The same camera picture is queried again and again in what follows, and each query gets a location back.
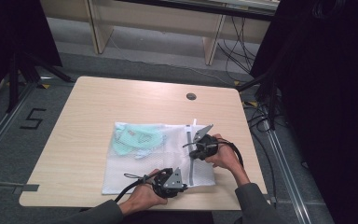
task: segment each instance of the gray carpet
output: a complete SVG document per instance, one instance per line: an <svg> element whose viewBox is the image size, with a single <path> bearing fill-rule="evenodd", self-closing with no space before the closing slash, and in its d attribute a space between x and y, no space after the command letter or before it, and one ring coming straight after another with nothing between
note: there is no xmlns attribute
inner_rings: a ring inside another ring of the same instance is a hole
<svg viewBox="0 0 358 224"><path fill-rule="evenodd" d="M102 59L98 57L79 56L73 54L61 54L64 68L61 69L67 75L76 79L79 76L117 77L172 83L184 83L194 85L229 87L233 79L224 71L200 70L203 73L221 78L207 77L188 69L174 68L164 65L150 65L145 63L130 63L122 60ZM43 76L51 77L44 70L40 70ZM241 74L231 74L239 80L248 80ZM46 80L50 85L47 89L35 89L25 102L18 116L9 128L7 134L0 143L0 181L25 183L37 159L46 144L49 134L62 111L62 107L72 89L70 85L57 78ZM254 101L256 88L251 88L241 95L244 101ZM3 90L0 94L0 118L5 114L6 97ZM25 120L33 108L44 108L46 111L34 112L43 121L36 130L21 129L20 126L33 126L35 121ZM246 109L247 119L254 114L254 110ZM278 117L277 122L284 124L284 118ZM277 134L280 137L285 156L290 164L296 182L311 214L313 223L333 223L328 210L323 204L323 199L317 190L312 176L306 168L301 166L301 153L296 147L290 130L285 125L277 125ZM296 212L291 204L282 175L271 151L267 135L254 129L257 136L266 148L275 174L277 190L277 211L288 223L298 223ZM268 188L268 194L273 195L272 175L269 163L262 147L254 139L256 153ZM78 208L25 208L18 203L19 195L12 194L13 188L0 188L0 223L51 223L61 217L66 217L78 212ZM232 223L240 212L221 211L213 212L214 223Z"/></svg>

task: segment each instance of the sleeve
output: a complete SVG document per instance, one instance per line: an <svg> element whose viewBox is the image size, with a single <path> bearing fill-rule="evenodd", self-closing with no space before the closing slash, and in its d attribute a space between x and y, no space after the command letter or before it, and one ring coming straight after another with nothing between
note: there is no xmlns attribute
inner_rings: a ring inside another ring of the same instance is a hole
<svg viewBox="0 0 358 224"><path fill-rule="evenodd" d="M113 200L109 200L85 212L58 221L56 224L115 224L120 222L123 217L117 203Z"/></svg>
<svg viewBox="0 0 358 224"><path fill-rule="evenodd" d="M242 210L236 223L281 224L285 223L275 209L267 203L257 184L250 183L235 189Z"/></svg>

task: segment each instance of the white desk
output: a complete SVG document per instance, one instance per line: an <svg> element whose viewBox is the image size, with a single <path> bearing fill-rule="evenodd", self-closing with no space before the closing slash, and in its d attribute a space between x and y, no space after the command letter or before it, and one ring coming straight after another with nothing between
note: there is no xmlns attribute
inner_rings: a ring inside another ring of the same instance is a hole
<svg viewBox="0 0 358 224"><path fill-rule="evenodd" d="M186 99L188 93L197 99ZM106 153L116 121L214 126L235 143L251 181L267 193L239 94L233 89L81 77L51 133L25 191L23 206L93 207L116 195L102 195ZM169 199L171 210L239 210L230 172L216 168L216 185L196 187Z"/></svg>

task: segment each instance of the person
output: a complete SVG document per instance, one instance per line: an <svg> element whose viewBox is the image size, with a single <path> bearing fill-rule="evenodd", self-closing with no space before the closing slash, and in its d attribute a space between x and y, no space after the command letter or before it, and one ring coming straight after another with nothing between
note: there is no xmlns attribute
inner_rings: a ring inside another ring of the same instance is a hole
<svg viewBox="0 0 358 224"><path fill-rule="evenodd" d="M219 141L223 141L220 134L215 134ZM275 209L267 203L257 184L251 183L244 168L235 155L232 148L225 144L219 144L217 153L205 159L213 163L213 168L228 169L234 176L238 188L235 189L241 206L242 217L235 223L261 224L285 223L276 213ZM119 223L125 216L147 210L155 205L167 204L168 200L160 198L148 184L138 185L130 198L120 204L109 200L85 212L57 222L57 224L82 224L82 223Z"/></svg>

